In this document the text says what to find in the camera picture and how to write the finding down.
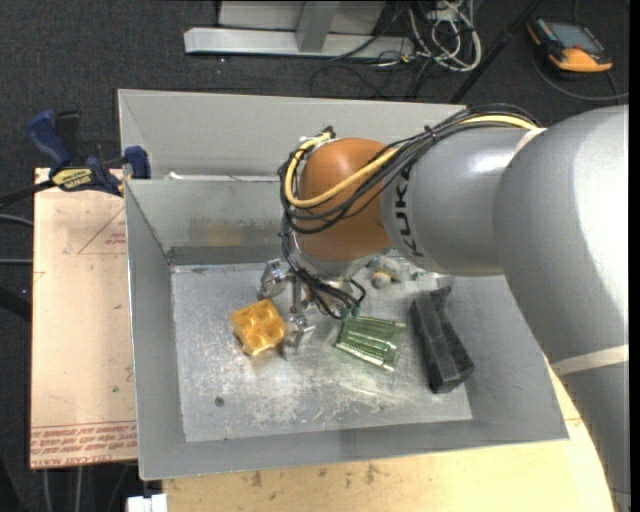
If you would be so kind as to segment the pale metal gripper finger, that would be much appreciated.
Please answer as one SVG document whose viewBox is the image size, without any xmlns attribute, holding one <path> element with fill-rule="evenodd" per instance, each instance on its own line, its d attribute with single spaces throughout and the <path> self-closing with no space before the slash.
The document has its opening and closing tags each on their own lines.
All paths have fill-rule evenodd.
<svg viewBox="0 0 640 512">
<path fill-rule="evenodd" d="M 289 360 L 297 355 L 300 347 L 310 340 L 316 326 L 309 322 L 305 315 L 294 315 L 286 323 L 286 332 L 281 344 L 281 356 Z"/>
<path fill-rule="evenodd" d="M 259 300 L 271 299 L 282 294 L 287 288 L 287 271 L 282 268 L 280 259 L 273 259 L 265 264 L 257 291 Z"/>
</svg>

